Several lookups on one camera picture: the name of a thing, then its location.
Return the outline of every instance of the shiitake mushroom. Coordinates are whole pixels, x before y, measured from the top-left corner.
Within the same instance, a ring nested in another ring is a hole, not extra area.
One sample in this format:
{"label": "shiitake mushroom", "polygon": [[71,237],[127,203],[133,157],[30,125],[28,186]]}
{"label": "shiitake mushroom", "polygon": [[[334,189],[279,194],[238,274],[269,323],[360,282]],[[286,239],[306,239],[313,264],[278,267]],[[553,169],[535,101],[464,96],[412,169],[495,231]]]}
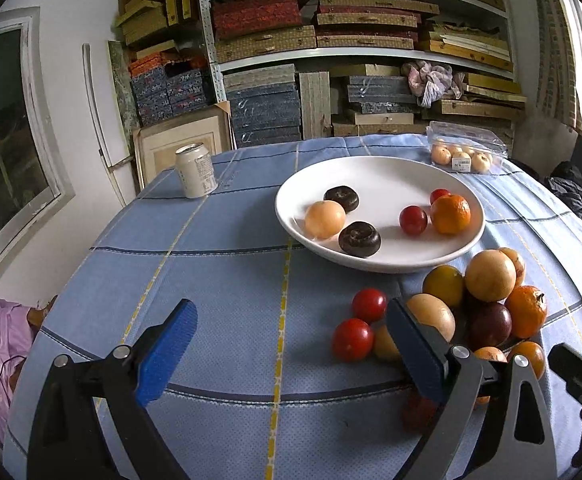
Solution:
{"label": "shiitake mushroom", "polygon": [[360,203],[357,193],[349,186],[332,187],[324,194],[324,199],[337,202],[345,213],[350,213]]}
{"label": "shiitake mushroom", "polygon": [[338,237],[340,248],[358,258],[368,258],[377,253],[381,243],[380,233],[366,222],[353,222],[344,228]]}

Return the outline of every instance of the curtain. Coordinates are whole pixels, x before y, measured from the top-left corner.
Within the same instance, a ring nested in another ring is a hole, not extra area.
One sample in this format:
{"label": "curtain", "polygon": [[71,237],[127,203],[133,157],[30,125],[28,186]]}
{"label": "curtain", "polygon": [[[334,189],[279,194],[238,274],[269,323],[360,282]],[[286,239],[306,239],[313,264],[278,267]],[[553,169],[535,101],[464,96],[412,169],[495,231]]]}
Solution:
{"label": "curtain", "polygon": [[540,23],[540,77],[536,107],[582,135],[574,49],[562,0],[536,0]]}

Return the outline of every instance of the table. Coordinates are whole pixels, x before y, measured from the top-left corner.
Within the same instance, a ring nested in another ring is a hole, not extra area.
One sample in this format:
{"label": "table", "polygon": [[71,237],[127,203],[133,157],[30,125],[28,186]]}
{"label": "table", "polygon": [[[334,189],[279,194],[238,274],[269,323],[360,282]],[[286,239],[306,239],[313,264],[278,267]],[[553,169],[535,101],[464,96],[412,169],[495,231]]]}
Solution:
{"label": "table", "polygon": [[[196,303],[198,329],[148,412],[192,480],[393,478],[418,439],[400,423],[408,383],[374,359],[336,362],[330,341],[358,290],[400,290],[408,298],[421,292],[426,271],[337,266],[290,240],[274,213],[277,189],[293,172],[366,155],[430,162],[424,136],[335,137],[222,153],[213,159],[219,187],[207,198],[184,199],[176,173],[159,174],[93,244],[33,345],[4,446],[14,478],[25,478],[30,427],[53,358],[95,359],[132,344],[181,298]],[[547,350],[566,342],[582,353],[582,221],[512,164],[504,170],[458,175],[481,200],[487,227],[452,264],[464,270],[485,248],[519,251],[526,283],[548,300],[536,341]],[[579,405],[551,371],[540,383],[559,473],[567,476],[582,427]],[[98,414],[120,473],[136,478],[104,402]],[[483,415],[472,417],[449,478],[462,473]]]}

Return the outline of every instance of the wooden frame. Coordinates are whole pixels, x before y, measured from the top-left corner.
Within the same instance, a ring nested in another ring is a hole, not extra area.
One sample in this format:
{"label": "wooden frame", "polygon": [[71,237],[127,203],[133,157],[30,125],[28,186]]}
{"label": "wooden frame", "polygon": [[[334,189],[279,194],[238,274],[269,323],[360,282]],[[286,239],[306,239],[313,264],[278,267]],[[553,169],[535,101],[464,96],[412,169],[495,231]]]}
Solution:
{"label": "wooden frame", "polygon": [[222,102],[177,116],[133,133],[140,188],[173,166],[175,152],[192,142],[203,142],[211,155],[234,149],[231,108]]}

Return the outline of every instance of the bolt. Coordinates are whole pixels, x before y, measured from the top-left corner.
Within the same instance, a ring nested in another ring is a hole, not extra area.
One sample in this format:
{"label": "bolt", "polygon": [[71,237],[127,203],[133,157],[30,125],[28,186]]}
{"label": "bolt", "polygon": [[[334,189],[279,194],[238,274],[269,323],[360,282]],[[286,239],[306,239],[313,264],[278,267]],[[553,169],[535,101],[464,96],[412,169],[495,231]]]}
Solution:
{"label": "bolt", "polygon": [[120,345],[113,350],[113,357],[116,359],[126,359],[130,353],[131,349],[128,346]]}
{"label": "bolt", "polygon": [[451,353],[453,355],[455,355],[458,359],[466,359],[469,357],[469,354],[470,354],[468,349],[466,349],[465,347],[460,346],[460,345],[454,346],[451,349]]}
{"label": "bolt", "polygon": [[62,355],[58,355],[58,357],[56,357],[55,359],[53,359],[53,366],[58,367],[58,368],[62,368],[63,366],[66,366],[69,362],[69,356],[62,354]]}
{"label": "bolt", "polygon": [[520,355],[520,354],[516,355],[513,358],[513,362],[521,368],[524,368],[525,366],[529,366],[529,359],[524,357],[524,355]]}

